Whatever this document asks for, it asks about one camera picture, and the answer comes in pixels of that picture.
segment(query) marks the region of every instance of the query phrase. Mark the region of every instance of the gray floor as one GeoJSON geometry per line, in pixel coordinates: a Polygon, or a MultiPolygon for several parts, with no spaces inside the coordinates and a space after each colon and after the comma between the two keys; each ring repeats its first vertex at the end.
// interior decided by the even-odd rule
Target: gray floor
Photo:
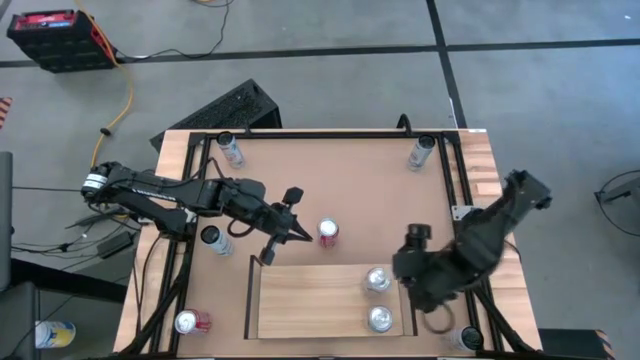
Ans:
{"type": "MultiPolygon", "coordinates": [[[[206,51],[218,39],[224,13],[187,0],[87,0],[86,5],[129,55],[169,47],[206,51]]],[[[640,37],[640,5],[633,0],[446,0],[437,6],[449,44],[640,37]]],[[[13,0],[0,28],[13,13],[68,7],[73,7],[71,0],[13,0]]],[[[220,51],[431,45],[434,39],[421,0],[236,0],[220,51]]],[[[552,207],[530,216],[516,231],[538,325],[603,329],[619,359],[636,358],[640,239],[604,220],[593,191],[615,174],[640,168],[635,141],[640,134],[640,49],[450,57],[468,125],[489,130],[500,172],[527,169],[554,192],[552,207]]],[[[0,61],[22,59],[11,41],[0,39],[0,61]]],[[[288,128],[388,127],[403,112],[416,127],[454,126],[435,53],[156,63],[130,69],[136,83],[133,112],[100,160],[138,169],[153,167],[157,159],[146,139],[248,78],[280,105],[288,128]]],[[[0,79],[0,96],[14,98],[0,130],[0,150],[14,152],[20,164],[15,183],[77,188],[86,176],[97,129],[126,100],[120,74],[52,75],[21,68],[0,69],[0,79]]],[[[15,243],[75,239],[80,231],[63,227],[88,214],[73,193],[16,191],[15,197],[15,243]]],[[[621,201],[609,210],[620,224],[640,232],[639,210],[631,204],[621,201]]],[[[98,235],[92,232],[89,238],[98,235]]],[[[78,261],[16,257],[57,268],[78,261]]],[[[130,254],[94,267],[82,271],[116,279],[129,271],[130,254]]],[[[86,324],[86,314],[97,313],[101,316],[93,318],[105,329],[117,326],[117,306],[78,300],[65,308],[60,319],[86,324]]],[[[84,334],[65,352],[49,355],[108,353],[113,330],[94,335],[84,334]]]]}

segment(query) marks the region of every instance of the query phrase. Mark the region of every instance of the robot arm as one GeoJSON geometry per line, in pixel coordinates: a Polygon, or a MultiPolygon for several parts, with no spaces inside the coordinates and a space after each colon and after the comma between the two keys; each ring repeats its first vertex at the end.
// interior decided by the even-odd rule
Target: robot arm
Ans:
{"type": "Polygon", "coordinates": [[[162,235],[179,241],[187,241],[195,235],[195,226],[185,209],[204,217],[229,216],[251,230],[271,235],[260,256],[264,263],[271,264],[275,244],[288,240],[311,241],[311,236],[302,229],[297,215],[291,213],[292,206],[302,198],[301,189],[287,190],[283,202],[272,205],[263,200],[265,192],[264,184],[251,179],[178,181],[133,171],[117,162],[91,169],[81,189],[90,206],[119,204],[153,220],[162,235]],[[150,198],[176,202],[178,208],[164,208],[150,198]]]}
{"type": "Polygon", "coordinates": [[[405,245],[393,256],[393,272],[416,308],[432,312],[487,278],[500,262],[504,238],[529,211],[550,205],[550,190],[526,171],[514,170],[506,181],[502,197],[468,213],[455,239],[439,251],[426,251],[428,225],[409,225],[405,245]]]}

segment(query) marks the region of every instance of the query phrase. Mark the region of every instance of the can label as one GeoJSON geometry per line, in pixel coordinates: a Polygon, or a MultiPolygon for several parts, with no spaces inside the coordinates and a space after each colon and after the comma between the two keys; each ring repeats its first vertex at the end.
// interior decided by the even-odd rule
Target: can label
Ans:
{"type": "Polygon", "coordinates": [[[318,224],[318,242],[323,248],[332,248],[338,241],[340,229],[333,219],[322,219],[318,224]]]}
{"type": "Polygon", "coordinates": [[[176,331],[183,335],[204,334],[211,328],[209,313],[193,309],[184,310],[176,316],[176,331]]]}
{"type": "Polygon", "coordinates": [[[231,139],[231,142],[229,144],[218,144],[218,146],[220,146],[220,150],[222,150],[224,157],[227,159],[229,165],[231,165],[232,168],[239,169],[244,166],[244,156],[242,156],[242,152],[238,147],[235,137],[231,139]]]}
{"type": "Polygon", "coordinates": [[[427,161],[427,158],[431,154],[433,147],[424,147],[420,145],[420,138],[416,140],[416,144],[413,146],[413,151],[411,151],[411,155],[409,155],[408,166],[409,169],[416,171],[424,166],[424,163],[427,161]]]}
{"type": "Polygon", "coordinates": [[[218,233],[217,240],[211,244],[205,244],[218,253],[218,255],[229,256],[233,254],[233,243],[222,231],[218,233]]]}
{"type": "Polygon", "coordinates": [[[36,349],[65,347],[76,336],[76,327],[69,321],[36,321],[36,349]]]}

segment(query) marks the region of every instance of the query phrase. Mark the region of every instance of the soda can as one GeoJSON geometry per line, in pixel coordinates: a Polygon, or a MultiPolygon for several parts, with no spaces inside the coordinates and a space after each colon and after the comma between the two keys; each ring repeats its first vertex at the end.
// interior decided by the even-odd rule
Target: soda can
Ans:
{"type": "Polygon", "coordinates": [[[430,135],[422,135],[416,141],[416,145],[413,147],[413,151],[411,151],[411,155],[409,155],[408,166],[412,171],[418,171],[427,161],[429,154],[433,150],[433,147],[436,145],[436,139],[430,135]]]}
{"type": "Polygon", "coordinates": [[[36,349],[65,347],[76,337],[76,326],[69,321],[36,321],[36,349]]]}
{"type": "Polygon", "coordinates": [[[209,332],[211,321],[208,313],[189,309],[181,311],[176,316],[175,327],[176,331],[183,335],[203,334],[209,332]]]}
{"type": "Polygon", "coordinates": [[[202,229],[200,239],[218,255],[229,256],[233,254],[233,243],[217,226],[210,225],[202,229]]]}
{"type": "Polygon", "coordinates": [[[383,268],[373,268],[367,272],[364,285],[369,291],[382,293],[391,287],[391,278],[383,268]]]}
{"type": "Polygon", "coordinates": [[[377,333],[384,333],[391,329],[393,319],[391,310],[384,306],[372,307],[369,310],[369,328],[377,333]]]}
{"type": "Polygon", "coordinates": [[[463,329],[456,329],[449,333],[449,341],[455,349],[464,351],[477,351],[482,348],[484,337],[482,333],[473,326],[463,329]]]}
{"type": "Polygon", "coordinates": [[[339,232],[335,220],[324,218],[318,223],[318,241],[323,248],[330,248],[336,244],[339,232]]]}
{"type": "Polygon", "coordinates": [[[228,131],[221,132],[216,137],[216,141],[232,168],[239,169],[244,166],[244,156],[242,156],[236,137],[232,133],[228,131]]]}

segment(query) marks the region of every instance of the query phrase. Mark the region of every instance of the wooden board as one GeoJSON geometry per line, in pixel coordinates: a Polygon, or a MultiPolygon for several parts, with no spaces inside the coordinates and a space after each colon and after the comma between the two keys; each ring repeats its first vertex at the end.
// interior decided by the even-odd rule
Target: wooden board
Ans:
{"type": "MultiPolygon", "coordinates": [[[[211,133],[217,133],[222,130],[210,130],[211,133]]],[[[282,129],[282,130],[253,130],[254,132],[274,132],[279,131],[283,133],[288,132],[318,132],[318,131],[328,131],[328,132],[354,132],[354,131],[398,131],[402,132],[404,130],[390,130],[390,129],[282,129]]],[[[158,160],[158,167],[156,170],[156,174],[161,176],[166,176],[170,178],[179,179],[182,174],[182,169],[184,166],[184,161],[186,157],[187,144],[189,140],[189,130],[172,130],[167,131],[165,134],[165,141],[163,144],[162,151],[160,153],[160,158],[158,160]]],[[[494,189],[491,191],[492,193],[488,193],[486,189],[486,185],[475,186],[480,183],[493,183],[498,184],[500,177],[498,176],[498,172],[496,170],[495,162],[493,160],[493,155],[491,152],[491,145],[489,144],[489,137],[484,130],[460,130],[459,134],[462,140],[462,152],[465,156],[466,161],[466,171],[469,177],[469,180],[472,184],[471,191],[474,202],[480,205],[486,205],[495,200],[497,195],[495,195],[495,185],[493,185],[494,189]]],[[[458,173],[455,168],[455,160],[453,157],[453,152],[451,151],[452,147],[450,145],[447,146],[449,153],[449,160],[451,164],[452,175],[455,180],[455,192],[456,197],[458,198],[458,202],[461,203],[462,193],[460,191],[459,182],[458,182],[458,173]]],[[[501,169],[501,174],[504,171],[510,169],[501,169]]],[[[136,252],[136,269],[138,271],[138,279],[140,279],[140,273],[142,269],[142,263],[144,262],[148,250],[151,246],[151,243],[154,241],[157,235],[157,231],[153,227],[146,227],[142,231],[142,235],[140,237],[140,242],[138,245],[138,249],[136,252]]],[[[513,236],[508,237],[508,240],[514,242],[513,236]]],[[[147,281],[145,285],[145,297],[142,304],[142,318],[145,321],[148,316],[151,314],[153,309],[155,308],[158,300],[158,291],[160,287],[160,279],[162,277],[162,272],[165,264],[166,257],[166,247],[168,243],[160,242],[156,249],[150,256],[149,268],[147,271],[147,281]]],[[[182,255],[178,255],[176,259],[176,268],[180,266],[182,255]]],[[[242,276],[247,275],[246,267],[248,265],[248,260],[246,263],[242,264],[242,267],[237,269],[233,269],[232,271],[240,271],[243,272],[242,276]]],[[[537,327],[535,323],[535,319],[533,317],[533,311],[531,309],[531,302],[529,300],[529,296],[527,294],[526,284],[524,282],[524,276],[522,274],[522,267],[517,260],[517,255],[510,249],[505,251],[505,256],[503,259],[503,264],[497,268],[492,278],[493,285],[493,294],[495,302],[498,308],[502,311],[505,318],[509,321],[509,323],[518,331],[518,333],[522,336],[522,338],[532,345],[534,348],[540,348],[540,338],[537,333],[537,327]]],[[[118,351],[123,349],[126,345],[129,344],[131,339],[135,334],[135,324],[136,324],[136,301],[135,301],[135,291],[133,285],[133,276],[130,280],[130,285],[127,297],[125,300],[125,304],[123,307],[120,326],[118,328],[118,333],[116,336],[116,341],[114,344],[114,351],[118,351]]],[[[219,296],[225,298],[226,295],[219,294],[219,296]]],[[[455,306],[460,301],[453,302],[453,306],[455,306]]],[[[235,307],[244,307],[244,300],[238,302],[238,300],[225,300],[222,301],[224,304],[228,304],[232,307],[232,310],[235,307]]],[[[464,312],[463,308],[460,310],[454,310],[458,312],[464,312]]],[[[483,332],[485,335],[485,347],[490,348],[490,341],[486,339],[488,336],[488,326],[486,325],[486,315],[481,306],[478,308],[478,312],[481,315],[481,323],[483,324],[483,332]]],[[[165,318],[165,325],[163,326],[160,349],[166,350],[169,345],[169,334],[172,329],[172,321],[173,321],[173,309],[169,309],[167,312],[169,314],[165,318]]],[[[437,318],[445,319],[443,313],[437,310],[435,313],[428,315],[428,317],[432,320],[437,318]]],[[[422,321],[418,319],[418,326],[420,327],[422,321]]],[[[262,346],[256,344],[256,342],[260,342],[258,340],[249,340],[249,341],[239,341],[236,342],[234,339],[242,338],[242,330],[234,327],[229,330],[233,333],[231,339],[234,343],[234,346],[239,349],[237,354],[234,355],[229,354],[229,356],[250,356],[251,354],[255,354],[255,356],[276,356],[279,354],[279,346],[273,346],[272,344],[263,344],[262,346]]],[[[395,350],[394,353],[400,355],[428,355],[428,354],[437,354],[437,355],[447,355],[451,354],[449,350],[443,350],[440,344],[436,346],[431,346],[430,344],[419,345],[421,339],[416,337],[417,342],[409,342],[404,344],[403,348],[399,349],[397,346],[394,346],[388,343],[386,340],[393,340],[395,337],[388,338],[380,338],[380,341],[373,346],[369,346],[370,350],[366,353],[372,355],[383,355],[389,352],[389,348],[393,347],[395,350]]],[[[345,348],[343,344],[331,344],[325,341],[315,341],[314,343],[302,343],[296,344],[295,342],[291,342],[289,340],[272,340],[272,341],[281,341],[283,342],[283,346],[291,347],[292,350],[288,353],[296,354],[298,356],[302,356],[303,354],[313,354],[314,356],[318,355],[326,355],[326,354],[339,354],[340,351],[344,351],[346,354],[353,354],[353,347],[345,348]]],[[[356,347],[363,348],[356,342],[356,347]]]]}
{"type": "Polygon", "coordinates": [[[388,265],[270,266],[260,274],[258,338],[320,338],[403,335],[398,283],[384,293],[365,290],[374,267],[388,265]],[[377,333],[367,325],[373,306],[391,311],[393,325],[377,333]]]}

